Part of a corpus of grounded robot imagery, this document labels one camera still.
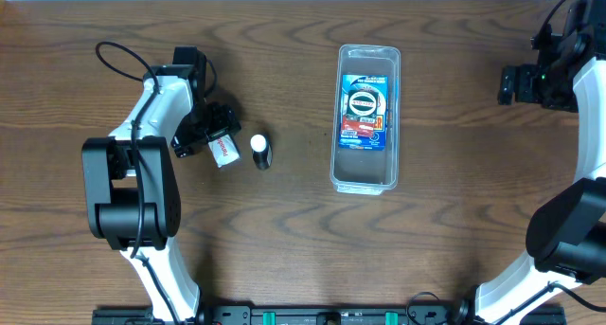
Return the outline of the red medicine box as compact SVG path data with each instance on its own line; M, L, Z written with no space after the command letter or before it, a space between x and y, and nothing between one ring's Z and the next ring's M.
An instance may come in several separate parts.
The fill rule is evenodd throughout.
M341 135L356 135L361 137L372 137L375 130L375 119L344 115L341 122Z

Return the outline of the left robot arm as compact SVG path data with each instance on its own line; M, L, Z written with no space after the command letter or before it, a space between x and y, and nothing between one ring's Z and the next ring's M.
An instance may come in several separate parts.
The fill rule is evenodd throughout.
M144 309L92 313L95 324L209 324L201 287L188 273L176 239L181 197L172 166L209 149L217 166L239 160L241 130L227 104L208 102L213 63L195 46L178 46L171 63L145 67L143 91L127 118L81 149L91 233L134 268L150 299Z

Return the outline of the dark green round-label box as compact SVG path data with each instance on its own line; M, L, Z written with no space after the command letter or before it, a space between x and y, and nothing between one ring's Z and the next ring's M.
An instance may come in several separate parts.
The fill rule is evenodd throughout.
M353 118L370 117L377 115L379 105L378 95L366 90L349 91L347 115Z

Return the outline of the white Panadol box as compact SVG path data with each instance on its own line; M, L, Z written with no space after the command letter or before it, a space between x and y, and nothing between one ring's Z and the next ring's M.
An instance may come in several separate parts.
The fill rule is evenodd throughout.
M241 159L240 151L231 135L224 135L208 143L218 168L227 166Z

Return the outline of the blue Kool Fever box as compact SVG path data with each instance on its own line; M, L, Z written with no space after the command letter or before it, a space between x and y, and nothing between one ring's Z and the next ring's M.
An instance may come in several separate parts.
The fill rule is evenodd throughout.
M341 135L340 133L342 117L347 114L348 96L351 90L366 90L378 95L379 105L377 115L374 117L375 130L372 137ZM382 151L386 145L388 102L388 78L386 76L343 74L339 99L339 117L337 118L338 145L341 148L354 150Z

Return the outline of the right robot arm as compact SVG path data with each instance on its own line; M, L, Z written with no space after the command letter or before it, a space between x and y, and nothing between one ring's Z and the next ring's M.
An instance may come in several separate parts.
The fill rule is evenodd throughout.
M574 291L605 276L605 0L576 1L563 31L544 22L531 46L537 62L504 67L497 100L578 114L574 182L533 214L525 251L472 289L453 324L561 324L561 311L541 308L559 293L605 310Z

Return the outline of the dark bottle with white cap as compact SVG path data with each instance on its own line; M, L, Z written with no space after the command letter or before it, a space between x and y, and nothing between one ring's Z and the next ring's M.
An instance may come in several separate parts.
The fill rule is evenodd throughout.
M250 139L250 146L252 149L252 157L257 168L261 171L269 169L272 163L273 153L267 137L261 134L253 135Z

